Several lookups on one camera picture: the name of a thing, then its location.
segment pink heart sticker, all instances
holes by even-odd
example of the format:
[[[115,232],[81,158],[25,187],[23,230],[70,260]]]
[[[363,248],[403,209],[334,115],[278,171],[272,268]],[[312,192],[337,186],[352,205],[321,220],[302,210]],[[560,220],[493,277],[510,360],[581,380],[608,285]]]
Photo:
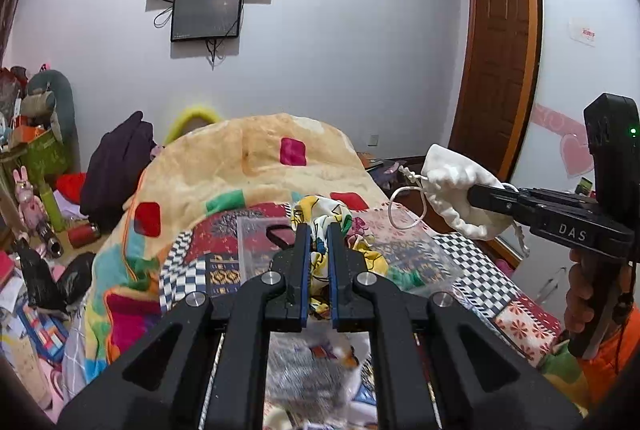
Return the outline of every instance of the pink heart sticker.
[[[593,170],[593,157],[588,145],[580,143],[574,134],[562,136],[560,155],[568,177],[578,177]]]

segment red thermos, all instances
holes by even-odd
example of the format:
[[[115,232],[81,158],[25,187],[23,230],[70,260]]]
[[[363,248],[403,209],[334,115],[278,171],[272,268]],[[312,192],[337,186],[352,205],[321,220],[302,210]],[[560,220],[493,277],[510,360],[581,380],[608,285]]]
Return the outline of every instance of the red thermos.
[[[91,222],[89,224],[82,224],[76,228],[66,230],[66,234],[69,237],[69,243],[76,248],[82,248],[87,244],[91,244],[95,240],[100,238],[100,229],[98,225]]]

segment plastic bag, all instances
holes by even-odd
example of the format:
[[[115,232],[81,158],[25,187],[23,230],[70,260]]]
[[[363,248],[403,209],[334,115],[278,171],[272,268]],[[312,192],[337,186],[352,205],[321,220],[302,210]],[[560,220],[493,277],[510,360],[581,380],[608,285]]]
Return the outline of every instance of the plastic bag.
[[[66,312],[65,300],[53,281],[46,261],[23,239],[18,240],[15,247],[20,255],[22,277],[27,286],[28,305],[49,312]]]
[[[271,333],[265,400],[311,422],[344,422],[369,350],[367,333],[338,333],[324,320]]]
[[[75,304],[89,289],[94,258],[95,253],[91,251],[80,254],[72,260],[71,264],[66,266],[66,269],[60,275],[56,285],[66,304]]]

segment black bag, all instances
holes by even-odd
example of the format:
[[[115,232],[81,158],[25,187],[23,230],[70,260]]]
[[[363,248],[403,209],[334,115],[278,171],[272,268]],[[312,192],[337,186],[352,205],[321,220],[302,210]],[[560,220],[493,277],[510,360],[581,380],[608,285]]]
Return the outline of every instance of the black bag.
[[[56,286],[67,305],[75,304],[91,286],[91,268],[94,258],[95,253],[91,251],[80,254],[60,275]]]
[[[25,240],[18,240],[15,247],[20,255],[22,277],[27,286],[27,304],[34,309],[65,313],[65,300],[53,281],[47,263]]]

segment wall-mounted monitor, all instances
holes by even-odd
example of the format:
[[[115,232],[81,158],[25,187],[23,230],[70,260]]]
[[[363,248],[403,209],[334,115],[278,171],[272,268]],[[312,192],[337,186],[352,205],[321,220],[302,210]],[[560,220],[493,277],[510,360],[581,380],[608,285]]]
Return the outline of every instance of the wall-mounted monitor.
[[[241,12],[242,0],[174,0],[171,42],[237,37]]]

